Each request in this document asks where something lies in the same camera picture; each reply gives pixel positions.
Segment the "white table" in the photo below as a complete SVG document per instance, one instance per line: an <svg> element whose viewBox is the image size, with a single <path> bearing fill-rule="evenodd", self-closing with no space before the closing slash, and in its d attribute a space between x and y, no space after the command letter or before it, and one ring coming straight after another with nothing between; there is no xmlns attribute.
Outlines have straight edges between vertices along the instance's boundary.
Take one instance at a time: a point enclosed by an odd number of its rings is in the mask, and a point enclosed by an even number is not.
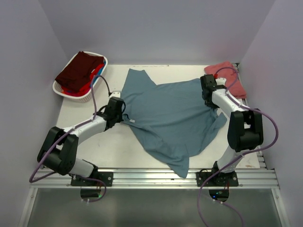
<svg viewBox="0 0 303 227"><path fill-rule="evenodd" d="M128 70L145 70L156 84L186 81L204 75L204 65L108 65L104 77L111 91L122 90ZM106 105L108 95L102 81L95 91L97 108ZM94 112L93 102L76 103L64 99L57 126L67 127L88 119ZM211 168L228 146L227 122L216 138L199 155L189 159L190 168ZM78 147L77 157L100 168L167 168L144 151L129 126L118 123L112 129L97 134ZM237 168L260 168L257 155L247 155Z"/></svg>

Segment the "laundry basket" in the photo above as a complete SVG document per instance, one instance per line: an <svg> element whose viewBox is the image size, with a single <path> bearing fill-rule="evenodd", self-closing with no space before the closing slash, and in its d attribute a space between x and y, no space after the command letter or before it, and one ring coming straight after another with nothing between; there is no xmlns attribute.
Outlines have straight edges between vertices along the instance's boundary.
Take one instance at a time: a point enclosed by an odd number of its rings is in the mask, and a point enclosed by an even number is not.
<svg viewBox="0 0 303 227"><path fill-rule="evenodd" d="M105 69L106 69L106 66L107 66L107 58L101 54L97 54L97 53L93 53L93 52L88 52L88 51L84 51L85 53L89 54L89 55L92 55L92 56L99 56L99 57L104 57L104 61L105 61L105 65L103 67L103 70L101 72L101 75L103 75ZM68 64L74 59L74 57L76 56L77 54L75 54L71 59L70 61L66 64L66 66L68 66ZM98 88L98 86L100 85L102 81L102 78L98 77L95 81L95 83L93 84L93 88L94 88L94 91ZM53 91L55 93L57 93L58 95L60 96L63 96L65 98L68 98L72 101L75 101L75 102L79 102L79 103L85 103L87 101L89 101L92 97L92 94L91 94L91 89L88 91L88 93L86 93L85 95L83 96L79 96L79 97L74 97L74 96L69 96L69 95L66 95L64 93L62 93L62 88L61 88L61 85L57 82L57 81L54 81L53 83Z"/></svg>

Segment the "red cloth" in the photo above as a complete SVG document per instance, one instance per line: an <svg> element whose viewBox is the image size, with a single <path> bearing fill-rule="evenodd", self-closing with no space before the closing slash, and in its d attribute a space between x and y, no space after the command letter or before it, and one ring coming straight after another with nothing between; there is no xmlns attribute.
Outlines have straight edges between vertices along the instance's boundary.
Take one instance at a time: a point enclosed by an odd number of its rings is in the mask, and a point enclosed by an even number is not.
<svg viewBox="0 0 303 227"><path fill-rule="evenodd" d="M78 93L83 86L90 82L91 72L103 63L103 57L79 52L55 80L67 90Z"/></svg>
<svg viewBox="0 0 303 227"><path fill-rule="evenodd" d="M80 96L83 96L85 95L86 93L89 92L90 90L90 84L91 84L91 81L93 80L94 76L99 72L99 70L101 68L104 67L104 63L98 65L93 71L92 73L90 74L89 78L90 78L90 81L84 85L83 87L80 88L79 92L71 92L69 91L69 89L67 87L63 87L61 86L61 88L63 89L63 93L66 94L66 95L69 95L69 96L74 96L74 97L80 97Z"/></svg>
<svg viewBox="0 0 303 227"><path fill-rule="evenodd" d="M233 67L229 61L225 61L216 65L210 65L204 68L206 74L215 74L219 69L223 67ZM228 87L236 78L237 74L231 69L223 69L218 72L218 77L226 78L225 86ZM236 98L246 98L246 91L242 87L240 81L237 81L230 89L230 93Z"/></svg>

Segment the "folded cloth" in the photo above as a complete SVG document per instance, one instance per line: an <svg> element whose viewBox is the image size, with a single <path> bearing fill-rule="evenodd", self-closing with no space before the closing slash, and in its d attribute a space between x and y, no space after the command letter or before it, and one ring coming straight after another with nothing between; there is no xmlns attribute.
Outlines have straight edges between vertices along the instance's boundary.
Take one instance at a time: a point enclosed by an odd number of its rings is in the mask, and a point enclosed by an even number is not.
<svg viewBox="0 0 303 227"><path fill-rule="evenodd" d="M90 82L90 74L103 61L103 57L79 52L55 80L69 91L77 93Z"/></svg>
<svg viewBox="0 0 303 227"><path fill-rule="evenodd" d="M207 66L204 68L204 71L206 74L214 75L219 69L224 67L234 68L229 61L225 61L216 65ZM231 69L223 69L218 72L218 77L226 78L225 86L228 87L237 78L237 74ZM229 89L229 91L236 98L246 98L246 91L239 80Z"/></svg>
<svg viewBox="0 0 303 227"><path fill-rule="evenodd" d="M88 93L89 90L90 90L90 84L91 84L91 81L93 80L94 76L95 76L96 74L99 74L99 75L101 74L101 72L102 72L102 70L103 70L103 68L104 68L104 65L105 65L105 64L102 63L102 64L98 65L98 66L93 70L93 72L92 72L92 73L90 74L90 76L89 76L89 78L90 78L89 83L87 83L86 85L84 85L83 87L81 87L79 92L72 92L72 91L68 90L68 88L61 86L61 88L62 88L62 90L63 90L62 93L67 94L67 95L69 95L69 96L74 96L74 97L80 97L80 96L85 95L85 94Z"/></svg>
<svg viewBox="0 0 303 227"><path fill-rule="evenodd" d="M189 157L198 155L226 123L204 105L200 79L156 85L143 71L130 69L121 92L128 124L143 148L186 177Z"/></svg>

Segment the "dark red cloth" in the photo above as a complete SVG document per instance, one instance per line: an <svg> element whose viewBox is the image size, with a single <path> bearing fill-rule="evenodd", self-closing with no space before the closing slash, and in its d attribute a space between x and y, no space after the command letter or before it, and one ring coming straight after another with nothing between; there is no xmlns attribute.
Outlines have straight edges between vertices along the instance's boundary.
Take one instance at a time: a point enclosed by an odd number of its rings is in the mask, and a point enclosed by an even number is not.
<svg viewBox="0 0 303 227"><path fill-rule="evenodd" d="M90 90L90 84L91 84L91 81L93 80L94 76L99 72L99 70L101 68L104 67L104 63L98 65L94 70L93 72L90 74L89 78L90 78L90 81L89 83L87 83L86 85L84 85L83 87L80 88L79 92L71 92L68 90L68 88L66 87L63 87L61 86L61 88L63 89L63 93L66 94L66 95L69 95L69 96L74 96L74 97L80 97L80 96L83 96L85 95L86 93L88 93L88 91Z"/></svg>
<svg viewBox="0 0 303 227"><path fill-rule="evenodd" d="M77 93L83 86L90 83L92 71L103 62L103 57L79 52L55 80L67 90Z"/></svg>

